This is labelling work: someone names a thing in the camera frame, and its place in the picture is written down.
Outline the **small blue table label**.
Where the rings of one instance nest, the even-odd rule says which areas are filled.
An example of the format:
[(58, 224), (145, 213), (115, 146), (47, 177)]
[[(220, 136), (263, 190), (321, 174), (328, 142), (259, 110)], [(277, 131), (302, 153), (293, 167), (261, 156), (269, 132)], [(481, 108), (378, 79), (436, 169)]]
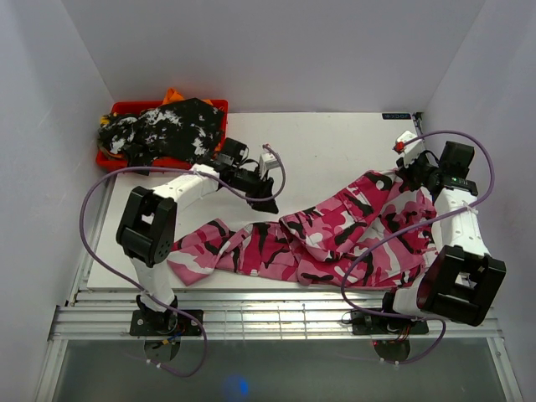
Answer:
[(412, 121), (412, 115), (410, 113), (399, 113), (399, 112), (387, 112), (382, 113), (382, 118), (384, 120), (410, 120)]

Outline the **aluminium frame rail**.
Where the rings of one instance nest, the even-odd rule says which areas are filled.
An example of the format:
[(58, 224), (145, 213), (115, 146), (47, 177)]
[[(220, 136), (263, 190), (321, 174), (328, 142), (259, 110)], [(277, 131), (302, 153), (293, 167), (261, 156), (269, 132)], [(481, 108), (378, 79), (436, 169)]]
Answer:
[[(68, 343), (74, 340), (129, 340), (135, 294), (132, 291), (76, 292), (54, 313), (35, 399), (54, 397)], [(328, 340), (350, 339), (342, 323), (350, 307), (335, 291), (182, 291), (179, 304), (204, 310), (204, 328), (211, 340)], [(449, 322), (447, 338), (483, 338), (492, 355), (508, 401), (520, 401), (503, 332), (498, 320), (487, 315), (478, 327)]]

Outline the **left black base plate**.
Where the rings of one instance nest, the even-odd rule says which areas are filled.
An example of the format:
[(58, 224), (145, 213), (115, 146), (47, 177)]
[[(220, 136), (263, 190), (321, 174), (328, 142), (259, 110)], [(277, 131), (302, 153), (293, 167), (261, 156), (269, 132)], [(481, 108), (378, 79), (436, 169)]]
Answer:
[(134, 337), (200, 336), (201, 329), (191, 318), (174, 312), (135, 310), (131, 317), (129, 334)]

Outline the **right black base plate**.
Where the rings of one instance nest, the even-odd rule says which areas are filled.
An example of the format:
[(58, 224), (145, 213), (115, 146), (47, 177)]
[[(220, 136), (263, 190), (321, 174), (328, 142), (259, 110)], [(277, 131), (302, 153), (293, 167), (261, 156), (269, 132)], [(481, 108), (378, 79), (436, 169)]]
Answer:
[(349, 325), (353, 335), (425, 335), (429, 333), (426, 322), (403, 318), (389, 318), (352, 310), (343, 314), (341, 323)]

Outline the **pink camouflage trousers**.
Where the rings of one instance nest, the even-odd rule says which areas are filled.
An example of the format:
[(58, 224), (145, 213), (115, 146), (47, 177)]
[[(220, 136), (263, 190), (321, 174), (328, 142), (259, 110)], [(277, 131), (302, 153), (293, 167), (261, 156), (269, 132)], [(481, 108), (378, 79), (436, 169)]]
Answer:
[(274, 222), (233, 231), (221, 219), (209, 221), (173, 245), (167, 265), (186, 286), (228, 271), (304, 286), (407, 287), (437, 254), (430, 226), (408, 228), (435, 216), (427, 189), (411, 191), (395, 170), (368, 171)]

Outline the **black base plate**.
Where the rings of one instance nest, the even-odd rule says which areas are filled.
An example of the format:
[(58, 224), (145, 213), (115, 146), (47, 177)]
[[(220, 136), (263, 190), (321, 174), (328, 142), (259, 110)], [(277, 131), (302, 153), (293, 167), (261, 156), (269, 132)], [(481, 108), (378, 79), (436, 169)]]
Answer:
[(131, 317), (129, 334), (134, 337), (200, 336), (201, 329), (191, 318), (174, 312), (135, 310)]
[(352, 310), (343, 314), (341, 323), (349, 325), (353, 335), (425, 335), (429, 333), (426, 322), (403, 318), (389, 318)]

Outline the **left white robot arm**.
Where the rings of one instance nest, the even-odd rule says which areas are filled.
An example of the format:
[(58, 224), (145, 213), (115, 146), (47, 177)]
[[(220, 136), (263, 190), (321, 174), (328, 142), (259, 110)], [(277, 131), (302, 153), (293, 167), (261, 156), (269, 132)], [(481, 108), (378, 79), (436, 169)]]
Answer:
[(284, 167), (276, 152), (267, 145), (263, 149), (257, 167), (250, 171), (244, 168), (248, 147), (227, 139), (216, 155), (202, 157), (176, 178), (154, 188), (138, 186), (130, 192), (116, 242), (133, 264), (142, 287), (137, 297), (141, 319), (157, 334), (167, 335), (178, 326), (177, 313), (168, 308), (178, 303), (165, 271), (178, 214), (221, 188), (234, 190), (254, 210), (278, 212), (269, 171)]

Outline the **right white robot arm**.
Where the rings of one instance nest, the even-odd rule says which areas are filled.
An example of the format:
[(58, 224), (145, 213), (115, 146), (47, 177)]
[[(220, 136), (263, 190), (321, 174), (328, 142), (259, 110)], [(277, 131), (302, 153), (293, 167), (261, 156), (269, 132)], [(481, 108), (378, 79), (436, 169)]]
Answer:
[(412, 188), (426, 188), (441, 220), (431, 226), (438, 251), (426, 273), (407, 288), (392, 291), (378, 312), (379, 325), (398, 332), (409, 316), (444, 317), (476, 327), (482, 323), (506, 275), (503, 261), (485, 246), (472, 203), (477, 186), (467, 175), (473, 147), (447, 142), (441, 157), (430, 163), (421, 140), (400, 136), (397, 165)]

